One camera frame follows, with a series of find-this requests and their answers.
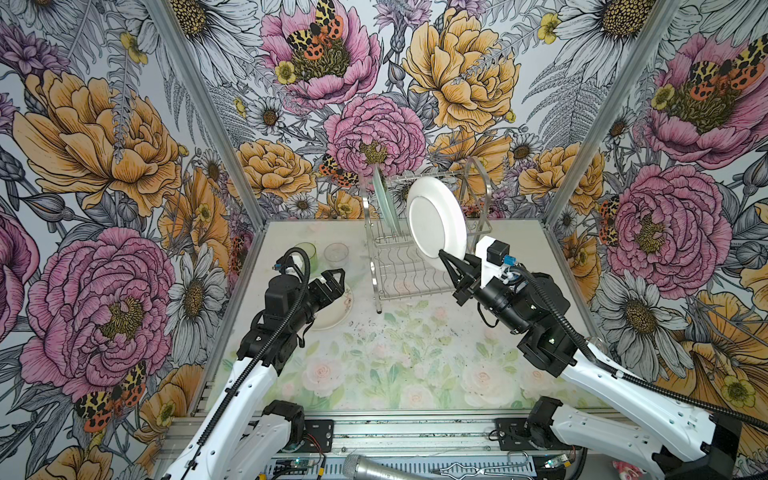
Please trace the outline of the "clear pink glass tumbler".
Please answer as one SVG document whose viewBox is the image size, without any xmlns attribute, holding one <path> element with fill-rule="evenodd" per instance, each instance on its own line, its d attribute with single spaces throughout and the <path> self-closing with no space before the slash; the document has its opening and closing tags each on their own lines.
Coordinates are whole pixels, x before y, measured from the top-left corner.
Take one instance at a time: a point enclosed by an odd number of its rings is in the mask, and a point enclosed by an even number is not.
<svg viewBox="0 0 768 480">
<path fill-rule="evenodd" d="M 350 249 L 344 243 L 335 242 L 325 248 L 323 258 L 329 268 L 342 269 L 349 263 Z"/>
</svg>

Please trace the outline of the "green glass tumbler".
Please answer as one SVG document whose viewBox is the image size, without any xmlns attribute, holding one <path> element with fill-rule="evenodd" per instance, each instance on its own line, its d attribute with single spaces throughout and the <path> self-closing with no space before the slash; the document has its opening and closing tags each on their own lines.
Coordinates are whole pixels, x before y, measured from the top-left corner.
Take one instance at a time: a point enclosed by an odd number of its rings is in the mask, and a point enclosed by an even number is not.
<svg viewBox="0 0 768 480">
<path fill-rule="evenodd" d="M 296 248 L 302 249 L 309 258 L 310 272 L 312 275 L 318 269 L 318 257 L 316 246 L 311 242 L 300 242 L 295 245 Z"/>
</svg>

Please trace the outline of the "white watermelon pattern plate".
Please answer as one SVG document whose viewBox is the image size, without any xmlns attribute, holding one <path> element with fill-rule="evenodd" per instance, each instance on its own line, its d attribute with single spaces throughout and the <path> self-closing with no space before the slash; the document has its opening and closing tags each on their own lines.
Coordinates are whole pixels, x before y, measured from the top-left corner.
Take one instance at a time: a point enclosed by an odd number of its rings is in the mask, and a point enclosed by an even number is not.
<svg viewBox="0 0 768 480">
<path fill-rule="evenodd" d="M 407 221 L 420 253 L 437 268 L 444 251 L 462 258 L 467 248 L 467 227 L 460 204 L 452 191 L 434 177 L 422 177 L 411 186 L 407 198 Z"/>
</svg>

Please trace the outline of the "teal rimmed plate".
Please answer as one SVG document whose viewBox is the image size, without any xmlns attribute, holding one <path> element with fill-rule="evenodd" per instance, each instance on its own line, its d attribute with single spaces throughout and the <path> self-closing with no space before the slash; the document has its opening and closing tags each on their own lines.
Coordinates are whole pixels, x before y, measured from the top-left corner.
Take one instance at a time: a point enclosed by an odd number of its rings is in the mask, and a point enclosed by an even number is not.
<svg viewBox="0 0 768 480">
<path fill-rule="evenodd" d="M 376 167 L 373 172 L 373 185 L 377 201 L 379 203 L 380 216 L 389 227 L 393 235 L 401 234 L 400 223 L 393 197 L 389 193 L 381 170 Z"/>
</svg>

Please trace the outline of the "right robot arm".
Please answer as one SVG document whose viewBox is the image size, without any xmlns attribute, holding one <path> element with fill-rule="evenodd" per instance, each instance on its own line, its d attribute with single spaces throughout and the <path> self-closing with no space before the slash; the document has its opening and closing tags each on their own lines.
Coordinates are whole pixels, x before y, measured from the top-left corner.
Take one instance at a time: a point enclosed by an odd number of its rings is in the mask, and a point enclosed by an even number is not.
<svg viewBox="0 0 768 480">
<path fill-rule="evenodd" d="M 573 384 L 623 415 L 594 416 L 541 397 L 522 435 L 533 445 L 574 446 L 632 464 L 655 479 L 730 479 L 743 423 L 731 414 L 661 393 L 613 362 L 566 318 L 570 304 L 550 275 L 516 265 L 505 251 L 489 258 L 438 254 L 458 304 L 473 299 L 511 333 L 536 369 Z"/>
</svg>

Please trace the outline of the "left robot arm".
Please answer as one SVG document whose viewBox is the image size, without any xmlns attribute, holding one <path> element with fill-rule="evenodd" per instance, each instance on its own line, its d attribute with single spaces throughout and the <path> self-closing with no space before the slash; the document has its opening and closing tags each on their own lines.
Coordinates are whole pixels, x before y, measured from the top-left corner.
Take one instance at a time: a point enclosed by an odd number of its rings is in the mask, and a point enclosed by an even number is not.
<svg viewBox="0 0 768 480">
<path fill-rule="evenodd" d="M 224 389 L 165 479 L 255 479 L 273 456 L 304 441 L 305 415 L 298 404 L 263 398 L 297 347 L 315 314 L 345 293 L 345 271 L 330 269 L 311 280 L 281 272 L 265 292 L 241 340 Z"/>
</svg>

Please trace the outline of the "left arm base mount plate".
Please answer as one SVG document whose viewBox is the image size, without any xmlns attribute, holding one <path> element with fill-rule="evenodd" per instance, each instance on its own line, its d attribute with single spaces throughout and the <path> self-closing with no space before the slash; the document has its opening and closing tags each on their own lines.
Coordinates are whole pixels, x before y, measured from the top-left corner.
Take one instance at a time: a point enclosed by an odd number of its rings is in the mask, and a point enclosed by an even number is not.
<svg viewBox="0 0 768 480">
<path fill-rule="evenodd" d="M 328 454 L 334 442 L 335 422 L 331 419 L 306 419 L 304 437 L 300 440 L 296 452 Z"/>
</svg>

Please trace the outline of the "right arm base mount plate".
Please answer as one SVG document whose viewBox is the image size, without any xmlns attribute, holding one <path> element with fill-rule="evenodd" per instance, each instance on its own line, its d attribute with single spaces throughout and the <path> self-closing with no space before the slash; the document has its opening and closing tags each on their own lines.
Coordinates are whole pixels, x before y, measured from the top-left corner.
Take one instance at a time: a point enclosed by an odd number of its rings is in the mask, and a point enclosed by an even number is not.
<svg viewBox="0 0 768 480">
<path fill-rule="evenodd" d="M 495 438 L 502 451 L 571 451 L 572 445 L 561 442 L 549 426 L 531 423 L 527 418 L 509 417 L 494 420 Z"/>
</svg>

